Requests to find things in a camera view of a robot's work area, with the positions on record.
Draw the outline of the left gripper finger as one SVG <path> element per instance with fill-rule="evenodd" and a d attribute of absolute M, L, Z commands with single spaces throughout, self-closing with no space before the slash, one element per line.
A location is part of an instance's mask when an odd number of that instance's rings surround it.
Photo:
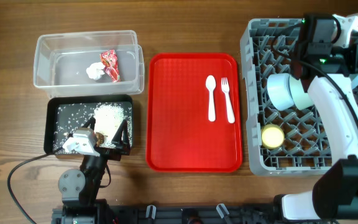
<path fill-rule="evenodd" d="M 123 120 L 118 127 L 111 143 L 115 146 L 115 148 L 130 148 L 130 142 L 128 137 L 127 130 L 127 121 Z"/>
<path fill-rule="evenodd" d="M 91 117 L 89 120 L 87 120 L 87 122 L 85 124 L 83 124 L 81 127 L 82 128 L 90 128 L 90 129 L 94 129 L 96 124 L 96 119 L 94 117 Z"/>

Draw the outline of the brown food scrap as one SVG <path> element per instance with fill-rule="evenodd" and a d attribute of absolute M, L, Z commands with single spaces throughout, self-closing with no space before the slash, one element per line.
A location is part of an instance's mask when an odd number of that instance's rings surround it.
<path fill-rule="evenodd" d="M 104 134 L 99 133 L 99 132 L 96 132 L 95 135 L 96 135 L 96 138 L 97 138 L 96 145 L 98 147 L 101 147 L 104 144 L 104 142 L 106 140 L 106 137 L 104 136 Z"/>

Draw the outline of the white rice pile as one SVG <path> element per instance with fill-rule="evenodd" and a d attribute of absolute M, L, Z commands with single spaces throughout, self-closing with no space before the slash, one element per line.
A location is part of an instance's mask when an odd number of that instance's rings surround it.
<path fill-rule="evenodd" d="M 53 149 L 63 146 L 67 135 L 82 127 L 90 118 L 96 120 L 94 131 L 104 136 L 102 147 L 111 143 L 122 120 L 127 121 L 129 141 L 132 142 L 132 105 L 130 102 L 77 103 L 58 106 L 53 131 Z"/>

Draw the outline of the white napkin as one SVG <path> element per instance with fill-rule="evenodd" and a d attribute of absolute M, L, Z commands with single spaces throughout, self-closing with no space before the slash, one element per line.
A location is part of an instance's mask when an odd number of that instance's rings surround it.
<path fill-rule="evenodd" d="M 99 80 L 105 74 L 105 65 L 102 62 L 92 63 L 87 69 L 86 73 L 92 80 Z"/>

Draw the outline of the red snack wrapper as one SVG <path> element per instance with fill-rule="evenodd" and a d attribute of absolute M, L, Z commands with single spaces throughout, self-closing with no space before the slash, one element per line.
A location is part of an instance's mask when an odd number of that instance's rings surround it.
<path fill-rule="evenodd" d="M 117 55 L 115 50 L 108 50 L 103 52 L 100 55 L 102 64 L 105 66 L 105 73 L 109 75 L 112 82 L 121 81 L 118 64 L 117 64 Z"/>

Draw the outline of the green bowl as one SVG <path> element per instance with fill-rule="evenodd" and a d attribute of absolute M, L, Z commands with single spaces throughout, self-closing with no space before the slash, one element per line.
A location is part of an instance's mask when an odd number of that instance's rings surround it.
<path fill-rule="evenodd" d="M 304 92 L 301 80 L 297 80 L 293 76 L 290 76 L 289 86 L 291 97 L 298 110 L 303 110 L 313 106 L 311 98 Z"/>

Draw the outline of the light blue bowl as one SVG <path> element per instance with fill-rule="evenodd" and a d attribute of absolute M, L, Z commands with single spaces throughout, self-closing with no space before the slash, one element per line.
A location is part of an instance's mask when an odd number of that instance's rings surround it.
<path fill-rule="evenodd" d="M 268 97 L 274 107 L 280 111 L 289 109 L 295 104 L 290 92 L 289 79 L 288 73 L 271 74 L 267 79 Z"/>

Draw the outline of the white plastic spoon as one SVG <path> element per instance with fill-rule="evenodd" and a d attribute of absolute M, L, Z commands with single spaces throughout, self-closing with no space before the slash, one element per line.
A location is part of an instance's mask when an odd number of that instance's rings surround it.
<path fill-rule="evenodd" d="M 208 119 L 210 122 L 213 122 L 216 120 L 216 112 L 214 107 L 214 90 L 216 88 L 216 80 L 212 75 L 208 75 L 206 78 L 206 88 L 209 91 Z"/>

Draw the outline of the yellow plastic cup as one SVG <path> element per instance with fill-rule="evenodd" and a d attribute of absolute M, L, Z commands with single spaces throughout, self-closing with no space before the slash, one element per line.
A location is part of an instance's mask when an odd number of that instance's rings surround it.
<path fill-rule="evenodd" d="M 275 149 L 283 144 L 285 135 L 278 125 L 267 124 L 261 130 L 261 139 L 263 147 L 267 149 Z"/>

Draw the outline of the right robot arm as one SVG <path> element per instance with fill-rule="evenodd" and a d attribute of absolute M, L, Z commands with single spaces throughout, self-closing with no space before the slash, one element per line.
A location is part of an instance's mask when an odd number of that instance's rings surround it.
<path fill-rule="evenodd" d="M 332 166 L 309 192 L 277 195 L 286 222 L 358 220 L 358 105 L 352 82 L 358 78 L 358 14 L 305 14 L 293 53 L 291 73 L 301 81 L 321 118 Z"/>

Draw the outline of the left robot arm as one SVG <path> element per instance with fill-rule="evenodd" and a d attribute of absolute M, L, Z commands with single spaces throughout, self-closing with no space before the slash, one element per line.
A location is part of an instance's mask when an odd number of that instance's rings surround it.
<path fill-rule="evenodd" d="M 64 150 L 73 149 L 84 155 L 79 169 L 69 169 L 59 178 L 58 188 L 62 194 L 63 207 L 54 210 L 52 223 L 118 223 L 118 217 L 105 199 L 97 199 L 103 175 L 110 174 L 108 161 L 120 161 L 130 154 L 127 121 L 122 120 L 111 144 L 112 148 L 98 146 L 94 132 L 95 118 L 90 118 L 83 127 L 70 134 L 63 145 Z"/>

